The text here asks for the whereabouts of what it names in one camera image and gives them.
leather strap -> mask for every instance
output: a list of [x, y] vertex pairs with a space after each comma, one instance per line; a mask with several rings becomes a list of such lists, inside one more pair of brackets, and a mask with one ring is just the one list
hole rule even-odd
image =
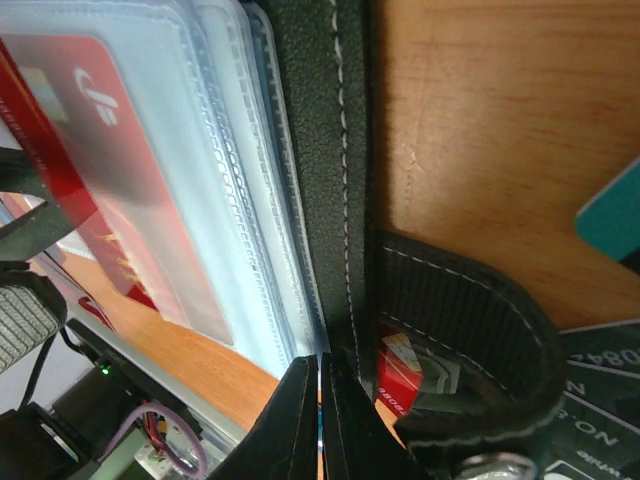
[[364, 0], [259, 0], [271, 20], [313, 273], [332, 352], [373, 398], [376, 325], [367, 302], [370, 24]]
[[406, 332], [419, 355], [462, 365], [484, 393], [472, 411], [414, 407], [395, 425], [408, 450], [434, 472], [496, 451], [545, 465], [565, 379], [551, 322], [524, 289], [486, 265], [399, 235], [380, 239], [380, 319]]

wire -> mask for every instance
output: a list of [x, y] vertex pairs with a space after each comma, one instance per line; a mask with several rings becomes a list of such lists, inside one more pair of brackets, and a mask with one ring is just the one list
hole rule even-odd
[[49, 350], [51, 350], [51, 345], [53, 345], [53, 341], [55, 340], [55, 333], [47, 338], [43, 343], [42, 347], [40, 347], [40, 351], [38, 352], [38, 358], [36, 358], [36, 363], [33, 364], [33, 369], [31, 370], [31, 375], [29, 376], [29, 381], [27, 382], [27, 387], [24, 390], [24, 396], [22, 397], [22, 401], [20, 402], [20, 409], [26, 407], [31, 401], [31, 397], [33, 397], [33, 392], [36, 389], [36, 385], [38, 384], [38, 379], [40, 378], [40, 374], [42, 373], [42, 367], [44, 366], [44, 362], [49, 355]]
[[169, 459], [171, 464], [174, 466], [176, 470], [185, 475], [190, 475], [194, 478], [204, 478], [207, 474], [207, 456], [204, 452], [204, 448], [202, 444], [198, 440], [198, 437], [193, 430], [187, 425], [180, 415], [171, 410], [170, 408], [165, 407], [164, 405], [157, 402], [148, 402], [143, 403], [142, 405], [135, 408], [128, 416], [124, 419], [124, 422], [115, 433], [113, 438], [107, 444], [107, 447], [104, 450], [104, 453], [98, 458], [98, 462], [102, 463], [105, 458], [116, 448], [118, 443], [122, 440], [122, 438], [126, 435], [129, 427], [133, 425], [133, 423], [140, 417], [140, 415], [144, 415], [148, 412], [157, 413], [162, 415], [165, 420], [169, 423], [172, 423], [174, 426], [178, 427], [182, 434], [185, 436], [190, 446], [193, 448], [193, 452], [198, 459], [198, 466], [193, 467], [187, 464], [184, 460], [182, 460], [171, 448], [165, 449], [164, 454]]
[[62, 337], [62, 340], [64, 341], [64, 343], [65, 343], [65, 345], [67, 347], [69, 347], [74, 352], [79, 353], [80, 355], [84, 356], [84, 352], [82, 351], [80, 346], [78, 346], [75, 343], [73, 343], [71, 341], [71, 338], [69, 338], [69, 333], [67, 332], [66, 328], [62, 327], [62, 329], [60, 330], [60, 336]]

wooden table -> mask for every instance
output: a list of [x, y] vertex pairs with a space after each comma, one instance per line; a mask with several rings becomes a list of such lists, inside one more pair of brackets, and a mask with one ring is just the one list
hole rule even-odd
[[[640, 277], [573, 218], [640, 154], [640, 3], [378, 3], [380, 224], [505, 271], [560, 327], [639, 316]], [[251, 426], [274, 379], [72, 263], [123, 337]]]

card holder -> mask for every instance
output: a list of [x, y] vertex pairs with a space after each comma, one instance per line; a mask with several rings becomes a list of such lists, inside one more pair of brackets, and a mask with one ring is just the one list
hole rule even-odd
[[94, 252], [114, 283], [280, 377], [327, 347], [270, 26], [247, 11], [8, 1], [0, 34], [109, 234], [76, 226], [125, 253]]

black card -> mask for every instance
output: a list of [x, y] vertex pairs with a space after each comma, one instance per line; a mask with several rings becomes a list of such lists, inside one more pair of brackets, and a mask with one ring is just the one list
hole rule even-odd
[[640, 319], [560, 333], [569, 360], [640, 374]]
[[545, 480], [640, 480], [640, 429], [572, 393], [558, 414]]
[[640, 374], [568, 363], [567, 391], [640, 428]]

